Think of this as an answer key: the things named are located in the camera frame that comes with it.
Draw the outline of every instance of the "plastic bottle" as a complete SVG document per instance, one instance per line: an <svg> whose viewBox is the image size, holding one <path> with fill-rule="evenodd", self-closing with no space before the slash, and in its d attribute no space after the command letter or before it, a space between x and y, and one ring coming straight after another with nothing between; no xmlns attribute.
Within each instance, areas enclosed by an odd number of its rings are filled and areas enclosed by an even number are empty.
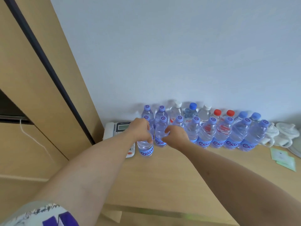
<svg viewBox="0 0 301 226"><path fill-rule="evenodd" d="M161 116L159 122L156 124L155 129L155 142L158 147L165 147L166 143L162 141L163 137L166 137L168 133L165 133L165 129L168 126L168 118Z"/></svg>
<svg viewBox="0 0 301 226"><path fill-rule="evenodd" d="M233 125L232 132L226 140L224 147L228 149L236 148L248 134L251 122L249 118L244 118L241 122Z"/></svg>
<svg viewBox="0 0 301 226"><path fill-rule="evenodd" d="M202 126L205 122L207 122L211 116L210 113L211 106L204 105L202 109L198 112L198 117L201 119L200 125Z"/></svg>
<svg viewBox="0 0 301 226"><path fill-rule="evenodd" d="M211 147L220 148L224 145L225 141L228 139L232 130L232 117L226 117L224 121L221 121L217 124L215 136L210 144Z"/></svg>
<svg viewBox="0 0 301 226"><path fill-rule="evenodd" d="M184 118L182 116L177 116L176 119L175 119L175 121L172 123L172 125L176 125L176 126L184 128L183 119Z"/></svg>
<svg viewBox="0 0 301 226"><path fill-rule="evenodd" d="M216 122L216 118L210 117L209 120L202 125L199 138L197 140L198 145L202 148L207 148L210 145L216 133Z"/></svg>
<svg viewBox="0 0 301 226"><path fill-rule="evenodd" d="M145 118L148 122L150 122L150 117L145 115ZM150 124L150 129L148 131L153 138L154 129L153 125ZM153 143L148 143L147 141L137 141L139 152L142 156L151 156L153 154Z"/></svg>
<svg viewBox="0 0 301 226"><path fill-rule="evenodd" d="M190 103L189 108L186 108L184 110L184 124L187 125L189 122L191 122L193 117L196 117L198 115L198 112L196 111L197 104L196 103Z"/></svg>
<svg viewBox="0 0 301 226"><path fill-rule="evenodd" d="M268 126L269 122L267 120L261 120L252 125L247 136L239 144L238 148L244 152L252 150L265 137Z"/></svg>
<svg viewBox="0 0 301 226"><path fill-rule="evenodd" d="M190 142L195 143L199 138L199 134L201 131L200 118L193 117L192 121L185 126L185 131L188 135Z"/></svg>
<svg viewBox="0 0 301 226"><path fill-rule="evenodd" d="M175 101L175 106L173 106L171 109L170 109L170 124L172 124L176 117L177 116L182 116L183 114L183 110L182 110L182 102L179 102L179 101Z"/></svg>
<svg viewBox="0 0 301 226"><path fill-rule="evenodd" d="M216 109L214 110L212 117L214 117L216 119L216 122L218 122L221 119L221 114L222 114L221 110Z"/></svg>
<svg viewBox="0 0 301 226"><path fill-rule="evenodd" d="M232 117L234 116L235 112L233 110L228 110L225 115L221 117L221 121L224 121L227 117Z"/></svg>
<svg viewBox="0 0 301 226"><path fill-rule="evenodd" d="M144 116L149 116L150 120L149 120L149 123L150 123L150 126L154 126L155 125L155 117L153 115L153 112L151 110L151 107L149 105L145 105L144 106L144 110L141 114L141 118L143 118Z"/></svg>
<svg viewBox="0 0 301 226"><path fill-rule="evenodd" d="M248 116L248 113L245 111L241 111L237 117L234 118L233 125L237 122L242 121L244 118Z"/></svg>
<svg viewBox="0 0 301 226"><path fill-rule="evenodd" d="M249 118L252 121L251 126L257 123L260 118L261 118L260 113L253 113L252 116L250 116Z"/></svg>
<svg viewBox="0 0 301 226"><path fill-rule="evenodd" d="M159 120L160 120L161 116L167 117L167 120L168 120L168 114L167 114L167 112L165 111L165 106L163 106L163 105L160 105L160 106L159 106L159 110L158 110L158 112L156 113L156 116L155 116L155 126L154 126L155 129L156 129L157 123L159 123Z"/></svg>

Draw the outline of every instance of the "white telephone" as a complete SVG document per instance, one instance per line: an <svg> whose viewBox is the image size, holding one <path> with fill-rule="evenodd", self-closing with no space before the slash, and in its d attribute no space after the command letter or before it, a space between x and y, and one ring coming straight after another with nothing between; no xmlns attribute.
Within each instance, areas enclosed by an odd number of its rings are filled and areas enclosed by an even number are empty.
<svg viewBox="0 0 301 226"><path fill-rule="evenodd" d="M106 127L104 128L103 140L106 140L110 137L116 136L122 133L125 129L127 129L130 125L130 122L118 122L118 123L106 123ZM133 157L135 154L135 143L131 146L126 158Z"/></svg>

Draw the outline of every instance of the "hand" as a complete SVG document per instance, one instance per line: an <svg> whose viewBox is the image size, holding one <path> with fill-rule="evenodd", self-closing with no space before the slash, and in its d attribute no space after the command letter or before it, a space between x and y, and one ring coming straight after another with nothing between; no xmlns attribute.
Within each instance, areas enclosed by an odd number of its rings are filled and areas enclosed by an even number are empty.
<svg viewBox="0 0 301 226"><path fill-rule="evenodd" d="M180 150L185 143L190 142L185 130L179 126L169 125L165 129L165 133L168 132L170 132L169 135L163 137L162 140L172 148Z"/></svg>
<svg viewBox="0 0 301 226"><path fill-rule="evenodd" d="M136 118L130 123L126 131L132 134L134 142L147 140L148 143L152 143L153 137L148 132L149 129L150 125L147 120Z"/></svg>

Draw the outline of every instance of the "wooden table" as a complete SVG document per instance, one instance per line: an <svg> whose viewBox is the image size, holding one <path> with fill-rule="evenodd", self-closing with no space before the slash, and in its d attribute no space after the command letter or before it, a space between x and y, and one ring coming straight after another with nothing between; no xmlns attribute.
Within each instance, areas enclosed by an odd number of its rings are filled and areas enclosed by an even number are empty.
<svg viewBox="0 0 301 226"><path fill-rule="evenodd" d="M301 201L301 159L290 152L297 172L278 165L271 159L270 149L261 145L250 152L224 147L208 150L254 171ZM190 161L169 146L155 146L149 158L142 157L136 146L136 155L125 160L106 204L127 212L238 225Z"/></svg>

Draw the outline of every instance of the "blue bottle cap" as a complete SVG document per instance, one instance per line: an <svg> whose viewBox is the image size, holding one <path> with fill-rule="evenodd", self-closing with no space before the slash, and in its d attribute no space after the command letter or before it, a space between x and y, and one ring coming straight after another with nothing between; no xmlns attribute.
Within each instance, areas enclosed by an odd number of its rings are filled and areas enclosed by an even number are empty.
<svg viewBox="0 0 301 226"><path fill-rule="evenodd" d="M199 117L193 117L192 121L193 121L193 123L197 124L201 121L201 119Z"/></svg>
<svg viewBox="0 0 301 226"><path fill-rule="evenodd" d="M145 111L149 111L150 109L151 109L151 107L150 107L149 105L145 105L145 106L144 106L144 110L145 110Z"/></svg>
<svg viewBox="0 0 301 226"><path fill-rule="evenodd" d="M261 118L261 115L259 113L253 113L251 118L255 121L259 120Z"/></svg>
<svg viewBox="0 0 301 226"><path fill-rule="evenodd" d="M248 116L248 113L245 111L241 111L238 116L241 118L246 118Z"/></svg>
<svg viewBox="0 0 301 226"><path fill-rule="evenodd" d="M242 122L245 124L245 125L250 125L252 123L252 121L249 119L249 118L244 118L242 120Z"/></svg>
<svg viewBox="0 0 301 226"><path fill-rule="evenodd" d="M267 126L269 126L270 122L268 122L267 120L261 120L259 122L259 124L262 125L262 126L264 126L264 127L267 127Z"/></svg>
<svg viewBox="0 0 301 226"><path fill-rule="evenodd" d="M225 122L226 122L227 124L232 124L232 123L233 123L233 118L232 118L232 117L227 117L227 118L225 119Z"/></svg>
<svg viewBox="0 0 301 226"><path fill-rule="evenodd" d="M196 110L197 104L192 102L192 103L190 103L189 108L190 108L190 110Z"/></svg>
<svg viewBox="0 0 301 226"><path fill-rule="evenodd" d="M160 105L160 106L159 106L159 111L164 112L164 111L165 111L165 106Z"/></svg>
<svg viewBox="0 0 301 226"><path fill-rule="evenodd" d="M179 123L182 123L183 122L183 117L182 116L177 116L175 120Z"/></svg>
<svg viewBox="0 0 301 226"><path fill-rule="evenodd" d="M210 124L216 124L217 122L217 120L214 117L210 117L208 121Z"/></svg>
<svg viewBox="0 0 301 226"><path fill-rule="evenodd" d="M167 121L167 117L164 117L164 116L160 117L160 122L166 123L166 121Z"/></svg>
<svg viewBox="0 0 301 226"><path fill-rule="evenodd" d="M147 121L150 121L150 117L148 115L145 115L143 118Z"/></svg>

